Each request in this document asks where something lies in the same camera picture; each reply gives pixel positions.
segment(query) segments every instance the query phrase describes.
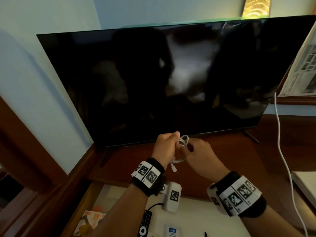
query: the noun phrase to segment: black and white square marker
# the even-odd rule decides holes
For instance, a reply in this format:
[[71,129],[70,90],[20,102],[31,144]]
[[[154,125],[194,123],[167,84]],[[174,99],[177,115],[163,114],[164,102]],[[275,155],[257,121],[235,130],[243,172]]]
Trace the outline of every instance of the black and white square marker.
[[228,196],[228,199],[233,203],[234,206],[238,206],[243,200],[234,192]]
[[141,175],[144,175],[146,174],[147,171],[148,171],[148,168],[146,166],[142,166],[140,170],[138,171],[138,173],[140,173]]
[[173,201],[178,202],[179,192],[178,191],[171,191],[170,199],[173,200]]
[[149,171],[149,173],[146,175],[145,178],[148,179],[150,183],[154,183],[157,178],[157,175],[151,170]]
[[213,201],[213,203],[214,203],[214,204],[216,204],[216,205],[220,205],[220,204],[219,204],[219,202],[217,201],[217,199],[216,199],[216,198],[211,197],[211,200]]
[[250,189],[252,189],[252,191],[255,191],[255,190],[256,190],[255,186],[254,186],[249,180],[247,180],[247,181],[245,182],[245,184],[246,184]]
[[142,166],[142,164],[139,164],[139,165],[137,166],[137,168],[136,168],[135,171],[138,171],[138,169],[139,169],[141,166]]
[[249,196],[252,195],[252,192],[243,184],[241,185],[237,191],[239,192],[239,194],[241,194],[243,196],[243,198],[247,199]]
[[233,209],[233,207],[232,207],[232,205],[229,203],[228,199],[225,198],[225,199],[223,200],[223,202],[225,203],[226,207],[227,207],[229,210],[232,210],[232,209]]

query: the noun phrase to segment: black cable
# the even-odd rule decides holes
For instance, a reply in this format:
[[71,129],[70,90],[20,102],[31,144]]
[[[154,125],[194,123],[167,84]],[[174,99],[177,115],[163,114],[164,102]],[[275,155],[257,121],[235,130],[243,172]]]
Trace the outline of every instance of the black cable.
[[163,205],[163,203],[156,203],[152,207],[155,207],[156,205]]

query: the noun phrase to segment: white book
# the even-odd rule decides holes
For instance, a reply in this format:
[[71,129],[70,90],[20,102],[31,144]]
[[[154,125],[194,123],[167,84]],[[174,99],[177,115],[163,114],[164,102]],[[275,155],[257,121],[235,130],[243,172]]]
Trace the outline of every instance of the white book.
[[316,171],[293,171],[292,180],[316,208]]

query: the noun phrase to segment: television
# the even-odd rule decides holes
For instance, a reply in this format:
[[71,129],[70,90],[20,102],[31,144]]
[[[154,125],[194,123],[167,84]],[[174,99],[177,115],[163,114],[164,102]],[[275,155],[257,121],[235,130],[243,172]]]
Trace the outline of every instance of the television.
[[316,16],[37,35],[98,148],[250,128]]

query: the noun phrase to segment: white charging cord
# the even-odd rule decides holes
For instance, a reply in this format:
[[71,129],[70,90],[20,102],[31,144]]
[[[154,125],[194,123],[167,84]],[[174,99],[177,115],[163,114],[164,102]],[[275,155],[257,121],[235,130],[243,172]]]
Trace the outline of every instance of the white charging cord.
[[280,132],[281,132],[281,127],[280,127],[280,119],[279,119],[279,116],[277,114],[277,97],[276,97],[276,93],[274,93],[274,110],[276,112],[276,120],[277,120],[277,148],[279,150],[279,153],[282,157],[282,160],[284,162],[284,165],[286,167],[286,170],[288,172],[288,175],[289,175],[289,178],[290,178],[290,185],[291,185],[291,194],[292,194],[292,202],[293,202],[293,206],[294,206],[294,209],[297,213],[297,216],[300,218],[300,221],[302,222],[302,225],[303,225],[303,228],[304,228],[304,232],[305,232],[305,236],[308,237],[308,233],[307,233],[307,229],[306,229],[306,226],[305,226],[305,223],[302,219],[302,217],[300,216],[297,208],[296,208],[296,204],[295,204],[295,200],[294,200],[294,190],[293,190],[293,181],[292,181],[292,177],[291,177],[291,172],[290,172],[290,169],[288,167],[288,164],[286,163],[286,160],[282,154],[282,151],[281,151],[281,148],[280,148]]
[[[183,145],[183,146],[187,147],[188,143],[189,143],[189,137],[188,137],[188,135],[183,135],[183,136],[180,137],[180,139],[178,141],[180,142],[180,145]],[[182,162],[184,160],[185,160],[185,158],[172,160],[170,162],[170,165],[171,165],[171,168],[172,168],[173,172],[177,172],[177,168],[173,165],[173,163],[180,163],[180,162]]]

